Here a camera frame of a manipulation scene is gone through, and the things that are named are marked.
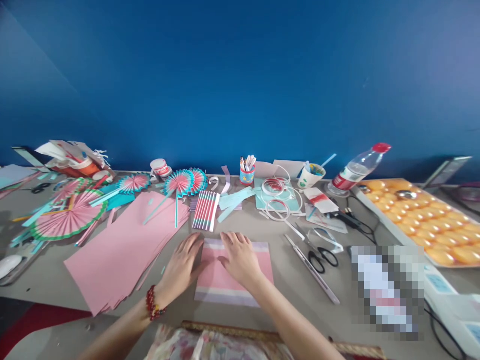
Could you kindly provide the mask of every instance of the red bottle cap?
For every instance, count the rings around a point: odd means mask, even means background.
[[[385,154],[388,150],[392,148],[391,145],[385,143],[385,142],[379,142],[373,147],[373,151],[380,153],[380,154]]]

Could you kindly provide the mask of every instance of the plastic water bottle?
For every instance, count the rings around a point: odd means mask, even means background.
[[[391,148],[389,144],[379,142],[370,151],[358,155],[328,184],[328,192],[337,196],[347,195],[351,188],[374,172]]]

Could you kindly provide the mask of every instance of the hand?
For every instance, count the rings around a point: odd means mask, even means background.
[[[228,252],[228,259],[219,256],[218,260],[240,285],[250,291],[252,286],[265,277],[260,270],[252,242],[239,232],[222,232],[220,236]]]
[[[203,240],[198,240],[199,236],[199,232],[190,235],[173,252],[163,277],[155,288],[155,302],[160,309],[166,308],[182,295],[209,264],[207,261],[202,262],[193,270],[195,258],[204,244]]]

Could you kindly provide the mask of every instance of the red beaded bracelet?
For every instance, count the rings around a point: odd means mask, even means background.
[[[160,309],[158,305],[155,305],[155,285],[152,285],[146,293],[146,308],[151,322],[167,312],[167,308]]]

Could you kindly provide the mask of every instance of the blue wall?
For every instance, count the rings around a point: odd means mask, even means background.
[[[119,170],[338,153],[333,177],[381,141],[375,177],[473,155],[478,180],[480,1],[0,0],[0,119],[2,165],[64,139]]]

